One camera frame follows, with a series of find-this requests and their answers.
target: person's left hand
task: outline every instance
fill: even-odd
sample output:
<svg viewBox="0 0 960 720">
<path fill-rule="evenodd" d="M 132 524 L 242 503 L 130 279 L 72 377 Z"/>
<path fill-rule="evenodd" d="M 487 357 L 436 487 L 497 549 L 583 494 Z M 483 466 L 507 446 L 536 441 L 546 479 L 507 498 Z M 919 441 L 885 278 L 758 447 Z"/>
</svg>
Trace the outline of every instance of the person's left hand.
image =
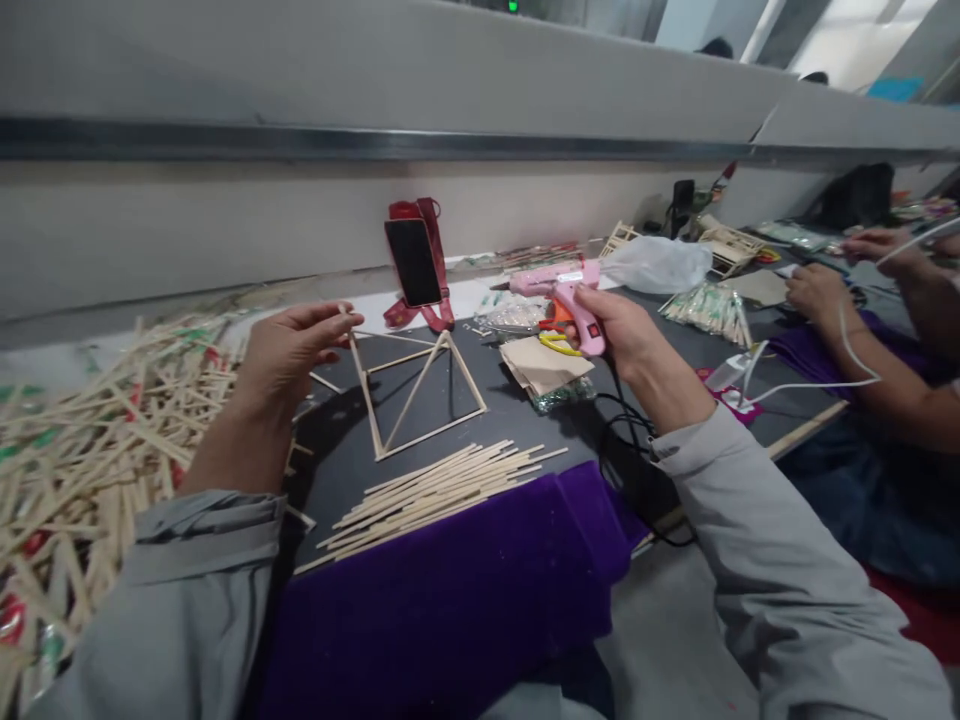
<svg viewBox="0 0 960 720">
<path fill-rule="evenodd" d="M 814 325 L 833 326 L 839 322 L 841 309 L 856 314 L 843 276 L 826 265 L 797 268 L 787 280 L 787 288 L 787 301 Z"/>
<path fill-rule="evenodd" d="M 341 313 L 343 305 L 346 313 Z M 346 333 L 361 324 L 350 303 L 298 305 L 264 318 L 250 330 L 234 397 L 247 406 L 293 415 L 310 392 L 314 365 L 337 362 L 331 347 L 346 347 Z"/>
</svg>

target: red phone holder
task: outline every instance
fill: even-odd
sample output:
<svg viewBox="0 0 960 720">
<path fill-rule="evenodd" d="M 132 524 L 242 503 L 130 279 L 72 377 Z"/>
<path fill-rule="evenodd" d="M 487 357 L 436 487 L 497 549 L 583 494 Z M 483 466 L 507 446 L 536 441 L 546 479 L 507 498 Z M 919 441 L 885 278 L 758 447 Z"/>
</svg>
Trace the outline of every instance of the red phone holder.
<svg viewBox="0 0 960 720">
<path fill-rule="evenodd" d="M 443 332 L 453 329 L 453 310 L 450 308 L 450 290 L 447 288 L 447 268 L 443 260 L 443 245 L 440 243 L 440 226 L 437 218 L 440 217 L 440 203 L 433 198 L 419 198 L 415 203 L 405 200 L 395 202 L 390 206 L 391 220 L 423 220 L 427 224 L 427 235 L 430 238 L 430 250 L 433 253 L 433 267 L 437 271 L 437 280 L 440 283 L 440 317 L 432 307 L 412 308 L 406 300 L 400 298 L 389 310 L 383 314 L 387 327 L 391 329 L 406 327 L 417 316 L 422 314 L 427 325 L 434 332 Z"/>
</svg>

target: purple fabric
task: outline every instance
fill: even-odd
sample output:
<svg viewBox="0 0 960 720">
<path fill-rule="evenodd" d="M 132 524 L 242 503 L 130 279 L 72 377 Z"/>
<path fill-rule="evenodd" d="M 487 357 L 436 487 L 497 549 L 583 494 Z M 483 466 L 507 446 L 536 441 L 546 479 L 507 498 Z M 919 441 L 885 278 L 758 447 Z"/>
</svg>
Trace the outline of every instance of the purple fabric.
<svg viewBox="0 0 960 720">
<path fill-rule="evenodd" d="M 867 327 L 894 355 L 926 380 L 933 380 L 949 372 L 948 366 L 927 355 L 920 344 L 897 332 L 869 310 L 861 310 Z M 778 335 L 767 346 L 787 365 L 814 383 L 841 383 L 846 378 L 823 340 L 812 325 L 801 325 Z M 854 388 L 824 388 L 837 397 L 853 402 Z"/>
<path fill-rule="evenodd" d="M 585 463 L 295 578 L 260 717 L 477 716 L 610 632 L 628 538 L 646 535 L 617 503 Z"/>
</svg>

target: black bag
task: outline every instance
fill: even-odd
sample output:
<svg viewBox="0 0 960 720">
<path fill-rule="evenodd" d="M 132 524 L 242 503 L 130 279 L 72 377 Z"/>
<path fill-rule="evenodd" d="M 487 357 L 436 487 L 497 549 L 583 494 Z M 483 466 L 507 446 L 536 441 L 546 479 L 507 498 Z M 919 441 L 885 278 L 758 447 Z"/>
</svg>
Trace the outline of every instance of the black bag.
<svg viewBox="0 0 960 720">
<path fill-rule="evenodd" d="M 858 165 L 830 183 L 811 208 L 810 219 L 841 231 L 853 225 L 883 225 L 890 217 L 892 190 L 893 167 L 889 163 Z"/>
</svg>

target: pink glue gun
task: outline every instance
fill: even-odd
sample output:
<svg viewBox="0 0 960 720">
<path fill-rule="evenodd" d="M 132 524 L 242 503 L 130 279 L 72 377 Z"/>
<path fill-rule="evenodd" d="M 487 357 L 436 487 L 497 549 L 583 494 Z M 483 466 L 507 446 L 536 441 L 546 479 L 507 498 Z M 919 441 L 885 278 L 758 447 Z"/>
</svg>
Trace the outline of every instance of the pink glue gun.
<svg viewBox="0 0 960 720">
<path fill-rule="evenodd" d="M 596 288 L 600 284 L 600 263 L 596 260 L 574 260 L 518 272 L 510 276 L 509 282 L 490 289 L 510 290 L 524 297 L 545 295 L 559 302 L 573 316 L 580 336 L 580 352 L 588 356 L 603 355 L 606 342 L 600 323 L 593 313 L 574 298 L 574 291 L 580 283 Z"/>
</svg>

